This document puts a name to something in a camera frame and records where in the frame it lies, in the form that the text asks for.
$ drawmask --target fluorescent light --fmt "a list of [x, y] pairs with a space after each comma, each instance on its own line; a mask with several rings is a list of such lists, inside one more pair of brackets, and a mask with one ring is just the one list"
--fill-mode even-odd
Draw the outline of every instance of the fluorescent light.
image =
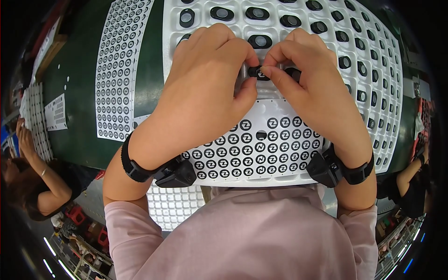
[[55, 256], [56, 257], [56, 253], [55, 253], [55, 251], [53, 250], [53, 248], [50, 246], [50, 243], [48, 243], [48, 240], [47, 240], [47, 238], [46, 237], [44, 237], [43, 238], [43, 240], [45, 241], [45, 243], [47, 244], [47, 246], [48, 246], [48, 248], [50, 248], [50, 251], [53, 253], [53, 256]]
[[386, 277], [383, 278], [383, 280], [386, 280], [391, 274], [392, 272], [396, 269], [397, 265], [393, 267], [393, 269], [391, 270], [391, 272], [389, 272], [389, 274], [387, 274]]
[[403, 271], [403, 273], [406, 273], [408, 271], [408, 269], [409, 269], [409, 267], [410, 267], [410, 265], [411, 265], [413, 260], [414, 259], [412, 258], [411, 261], [409, 262], [408, 266], [406, 266], [406, 269], [405, 269], [405, 271]]
[[401, 256], [400, 262], [401, 260], [405, 257], [406, 253], [409, 251], [409, 249], [411, 249], [412, 244], [409, 244], [408, 249], [406, 249], [406, 252]]
[[401, 249], [400, 253], [398, 254], [397, 258], [399, 258], [401, 256], [401, 254], [405, 251], [406, 247], [403, 247], [403, 249]]
[[57, 260], [60, 265], [62, 266], [62, 268], [65, 270], [65, 272], [73, 279], [73, 280], [77, 280], [73, 274], [70, 272], [70, 270], [68, 268], [65, 267], [65, 265], [60, 261], [60, 259]]
[[52, 269], [51, 269], [50, 266], [48, 265], [47, 261], [46, 261], [45, 259], [43, 259], [43, 262], [44, 262], [45, 265], [47, 266], [48, 271], [49, 271], [51, 274], [53, 274]]
[[417, 229], [417, 232], [415, 233], [414, 239], [412, 241], [415, 241], [419, 232], [420, 232], [420, 229]]

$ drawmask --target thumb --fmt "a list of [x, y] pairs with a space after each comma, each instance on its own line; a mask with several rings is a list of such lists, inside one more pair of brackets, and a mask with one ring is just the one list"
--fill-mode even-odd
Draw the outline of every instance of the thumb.
[[240, 91], [233, 99], [233, 110], [241, 119], [252, 108], [257, 99], [257, 78], [251, 77], [241, 84]]
[[307, 92], [285, 71], [275, 66], [262, 66], [260, 71], [271, 79], [291, 106], [296, 107], [304, 102]]

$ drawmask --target red stool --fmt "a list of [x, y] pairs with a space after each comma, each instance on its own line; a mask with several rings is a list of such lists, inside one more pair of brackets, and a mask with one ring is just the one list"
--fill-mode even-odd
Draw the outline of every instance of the red stool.
[[82, 208], [80, 206], [73, 207], [70, 212], [66, 210], [65, 214], [75, 222], [75, 225], [80, 225], [86, 220], [86, 216], [82, 213]]
[[103, 226], [101, 232], [99, 233], [98, 244], [103, 247], [109, 246], [108, 229], [105, 226]]

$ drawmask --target hand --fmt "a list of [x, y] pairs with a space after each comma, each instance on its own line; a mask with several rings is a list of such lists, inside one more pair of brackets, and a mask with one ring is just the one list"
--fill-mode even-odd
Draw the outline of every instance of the hand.
[[[286, 60], [302, 71], [299, 83], [276, 67]], [[366, 154], [369, 161], [369, 134], [336, 66], [335, 53], [318, 35], [296, 28], [266, 54], [261, 71], [307, 125], [335, 144], [336, 152]]]
[[221, 23], [201, 27], [181, 42], [157, 107], [129, 141], [130, 159], [151, 155], [142, 167], [157, 168], [234, 127], [257, 98], [256, 78], [246, 80], [234, 97], [243, 62], [259, 65], [251, 45]]
[[33, 135], [22, 123], [25, 119], [19, 119], [16, 126], [16, 135], [19, 139], [19, 150], [23, 153], [25, 158], [30, 161], [32, 156], [36, 153], [33, 143]]

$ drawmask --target wrist-mounted device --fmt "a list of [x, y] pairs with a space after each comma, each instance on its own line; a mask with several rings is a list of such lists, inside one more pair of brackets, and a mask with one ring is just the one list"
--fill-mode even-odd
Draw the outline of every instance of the wrist-mounted device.
[[372, 152], [372, 158], [369, 163], [365, 163], [355, 169], [347, 168], [336, 156], [334, 145], [331, 144], [330, 148], [325, 152], [322, 154], [317, 153], [313, 156], [306, 170], [313, 180], [328, 188], [334, 188], [342, 180], [342, 177], [350, 185], [357, 185], [364, 182], [372, 172], [373, 162], [374, 157]]
[[135, 160], [129, 159], [128, 145], [132, 133], [126, 138], [121, 148], [121, 163], [126, 174], [136, 182], [146, 182], [154, 177], [161, 188], [182, 188], [191, 186], [196, 181], [193, 165], [190, 161], [182, 159], [180, 155], [162, 164], [154, 170], [140, 167]]

